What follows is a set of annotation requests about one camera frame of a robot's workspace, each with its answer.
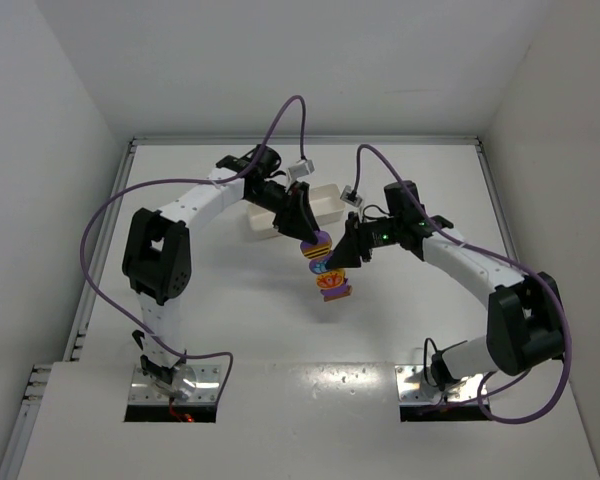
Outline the yellow striped lego brick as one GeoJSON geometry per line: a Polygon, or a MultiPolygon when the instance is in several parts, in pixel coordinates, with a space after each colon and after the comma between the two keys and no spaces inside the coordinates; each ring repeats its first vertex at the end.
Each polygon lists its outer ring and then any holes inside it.
{"type": "Polygon", "coordinates": [[[331,252],[332,243],[324,242],[316,245],[311,245],[306,242],[302,242],[300,245],[301,253],[309,260],[316,258],[322,258],[331,252]]]}

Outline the white three-compartment tray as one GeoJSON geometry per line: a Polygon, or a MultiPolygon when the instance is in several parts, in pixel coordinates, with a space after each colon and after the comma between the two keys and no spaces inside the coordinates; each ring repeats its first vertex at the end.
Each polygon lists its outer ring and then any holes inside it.
{"type": "MultiPolygon", "coordinates": [[[[345,203],[340,199],[341,191],[335,183],[311,188],[309,201],[314,217],[319,226],[339,221],[345,210],[345,203]]],[[[273,226],[274,214],[259,206],[249,204],[246,218],[251,236],[263,240],[279,236],[273,226]]]]}

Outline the thin purple lego plate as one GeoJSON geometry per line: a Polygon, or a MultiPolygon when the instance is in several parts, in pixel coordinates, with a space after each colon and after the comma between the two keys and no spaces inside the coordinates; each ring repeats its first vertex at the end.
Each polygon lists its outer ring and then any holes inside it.
{"type": "Polygon", "coordinates": [[[336,288],[322,289],[320,293],[323,295],[324,301],[329,302],[349,296],[352,293],[352,287],[349,284],[343,284],[336,288]]]}

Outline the purple lego brick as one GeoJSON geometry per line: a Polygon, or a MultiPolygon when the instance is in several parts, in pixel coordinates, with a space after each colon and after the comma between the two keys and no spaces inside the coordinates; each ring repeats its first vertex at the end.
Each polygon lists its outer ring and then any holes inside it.
{"type": "Polygon", "coordinates": [[[323,248],[326,248],[327,250],[329,250],[331,248],[332,240],[331,240],[330,235],[326,231],[322,231],[322,230],[316,231],[315,237],[316,237],[315,243],[302,241],[300,244],[301,250],[305,251],[305,250],[323,249],[323,248]]]}

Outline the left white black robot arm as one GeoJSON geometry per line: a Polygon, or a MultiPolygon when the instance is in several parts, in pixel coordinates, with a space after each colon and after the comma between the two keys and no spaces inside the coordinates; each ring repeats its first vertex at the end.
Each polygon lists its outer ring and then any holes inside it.
{"type": "Polygon", "coordinates": [[[247,201],[274,215],[273,226],[284,236],[317,242],[318,224],[303,178],[313,172],[302,158],[275,181],[280,155],[256,146],[241,157],[219,160],[203,183],[154,211],[141,208],[132,217],[122,271],[137,294],[148,332],[135,331],[142,372],[156,388],[177,399],[193,392],[193,371],[186,364],[181,338],[180,296],[192,277],[191,241],[228,207],[247,201]]]}

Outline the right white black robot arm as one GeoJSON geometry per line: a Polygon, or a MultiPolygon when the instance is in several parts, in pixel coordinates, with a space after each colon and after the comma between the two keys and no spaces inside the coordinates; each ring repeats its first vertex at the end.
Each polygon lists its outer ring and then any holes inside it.
{"type": "Polygon", "coordinates": [[[424,216],[417,186],[395,182],[384,188],[388,214],[363,220],[349,214],[345,232],[326,266],[359,268],[373,250],[398,245],[468,290],[487,310],[486,333],[436,351],[427,369],[432,386],[445,390],[463,378],[501,371],[518,375],[565,351],[564,332],[550,295],[555,281],[541,273],[523,275],[510,265],[459,245],[460,235],[446,218],[424,216]]]}

